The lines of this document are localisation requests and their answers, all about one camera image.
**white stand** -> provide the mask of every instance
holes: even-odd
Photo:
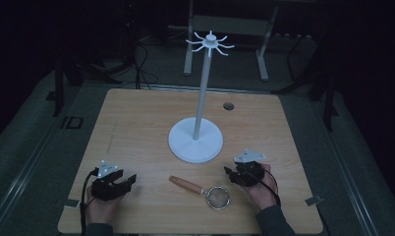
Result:
[[[212,34],[212,31],[206,38],[198,36],[197,33],[195,35],[202,41],[191,42],[187,40],[187,42],[190,44],[201,43],[202,46],[197,50],[193,50],[193,52],[205,47],[197,116],[181,120],[173,126],[169,133],[169,146],[179,158],[191,163],[202,163],[214,158],[221,151],[223,145],[222,133],[219,128],[212,122],[202,119],[212,49],[215,48],[219,53],[227,56],[228,54],[220,51],[218,46],[225,48],[233,46],[219,44],[218,42],[225,40],[226,36],[216,40],[216,36]]]

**table surface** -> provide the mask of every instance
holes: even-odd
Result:
[[[225,102],[235,105],[223,108]],[[212,160],[193,164],[179,159],[168,145],[168,134],[180,120],[195,117],[198,92],[111,89],[97,118],[69,199],[82,195],[88,172],[101,160],[124,169],[124,178],[137,174],[137,183],[123,199],[113,221],[115,233],[256,234],[255,205],[223,167],[234,168],[233,157],[251,149],[267,156],[283,212],[297,233],[319,233],[322,224],[315,206],[307,206],[310,186],[280,100],[275,95],[208,92],[203,118],[216,124],[224,139]],[[205,196],[169,181],[175,175],[203,186],[226,188],[231,203],[210,208]],[[81,231],[78,208],[65,207],[58,228]]]

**dark background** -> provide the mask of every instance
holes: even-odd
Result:
[[[257,12],[259,1],[251,2],[246,1],[245,8],[238,5],[236,13],[245,15],[252,6]],[[125,8],[126,3],[134,8]],[[336,89],[343,93],[395,195],[395,1],[349,2],[350,6],[342,7],[334,3],[337,6],[283,5],[274,31],[314,34],[313,26],[323,27],[317,17],[328,13],[327,26],[333,33],[322,38],[323,30],[319,31],[319,57],[337,74]],[[187,25],[188,8],[183,0],[126,1],[125,5],[117,0],[0,0],[0,133],[34,86],[54,69],[57,55],[76,55],[99,65],[105,57],[127,59],[135,53],[137,23],[164,40],[168,25]],[[222,9],[219,4],[212,12],[223,13]],[[80,85],[82,78],[71,58],[67,66],[69,82]]]

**round white base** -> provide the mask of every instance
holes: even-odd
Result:
[[[173,126],[169,134],[169,146],[177,157],[191,163],[213,159],[222,149],[223,138],[219,128],[201,119],[197,140],[194,140],[196,117],[186,118]]]

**hand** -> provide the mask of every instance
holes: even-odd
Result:
[[[122,201],[125,195],[117,199],[105,202],[99,199],[94,199],[93,196],[91,195],[91,189],[92,186],[89,186],[86,189],[86,194],[87,194],[86,203],[87,204],[90,203],[85,209],[87,224],[90,223],[110,224],[119,203]]]
[[[270,172],[271,167],[269,164],[262,164],[261,166],[266,171]],[[277,191],[277,186],[271,175],[268,173],[265,173],[262,182],[268,185],[268,187],[270,187],[274,192]],[[274,195],[260,183],[251,187],[241,186],[241,188],[246,191],[250,199],[259,207],[259,209],[265,209],[267,207],[277,205]]]

